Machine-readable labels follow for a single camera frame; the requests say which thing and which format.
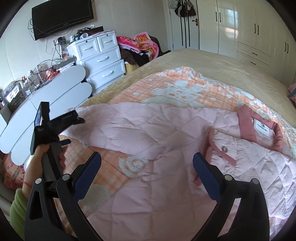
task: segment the metal screw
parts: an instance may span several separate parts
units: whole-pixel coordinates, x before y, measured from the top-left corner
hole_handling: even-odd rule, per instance
[[[36,184],[39,184],[40,182],[42,182],[41,178],[37,178],[36,181],[35,181]]]
[[[259,180],[256,179],[256,178],[254,178],[254,179],[252,180],[252,182],[253,182],[254,184],[259,184]]]
[[[69,178],[70,178],[70,175],[69,175],[69,174],[65,174],[65,175],[62,177],[62,179],[63,179],[64,181],[69,180]]]
[[[227,180],[227,181],[231,181],[232,180],[232,176],[230,176],[230,175],[225,175],[225,180]]]

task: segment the wall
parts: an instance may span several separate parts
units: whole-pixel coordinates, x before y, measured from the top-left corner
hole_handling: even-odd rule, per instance
[[[27,76],[41,61],[52,59],[53,40],[58,36],[49,36],[34,41],[28,30],[32,7],[45,0],[29,0],[12,19],[0,38],[0,89],[11,81]],[[163,51],[168,50],[168,38],[165,13],[161,0],[94,0],[94,19],[84,24],[55,33],[66,35],[67,39],[80,28],[94,24],[105,30],[115,29],[117,35],[134,37],[147,31],[159,39]]]

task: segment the blue gripper pad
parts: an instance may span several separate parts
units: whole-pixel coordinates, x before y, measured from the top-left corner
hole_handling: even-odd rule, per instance
[[[212,200],[219,202],[221,199],[221,187],[208,166],[209,164],[200,153],[196,153],[193,156],[193,167],[207,190],[207,193]]]
[[[102,158],[100,153],[97,153],[90,160],[90,163],[84,169],[83,173],[80,175],[74,186],[74,200],[78,202],[79,200],[85,198],[89,187],[91,186],[96,174],[98,173],[102,164]]]

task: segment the hand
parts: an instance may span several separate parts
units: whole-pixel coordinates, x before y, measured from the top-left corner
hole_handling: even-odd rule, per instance
[[[24,184],[22,187],[22,194],[24,195],[26,200],[29,200],[30,194],[32,187],[34,185],[34,182],[37,178],[42,178],[43,176],[43,170],[42,170],[42,156],[44,153],[48,152],[49,150],[49,145],[48,144],[43,144],[37,146],[35,150],[35,154],[27,168],[27,171],[24,176]],[[59,155],[60,158],[60,166],[64,169],[66,167],[65,165],[65,155],[64,153],[67,150],[67,146],[64,146],[62,148],[62,152]]]

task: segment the green sleeve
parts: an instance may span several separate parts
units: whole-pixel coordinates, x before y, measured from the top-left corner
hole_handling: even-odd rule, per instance
[[[18,235],[25,240],[25,218],[27,210],[27,200],[22,194],[22,189],[17,189],[15,199],[10,208],[10,223]]]

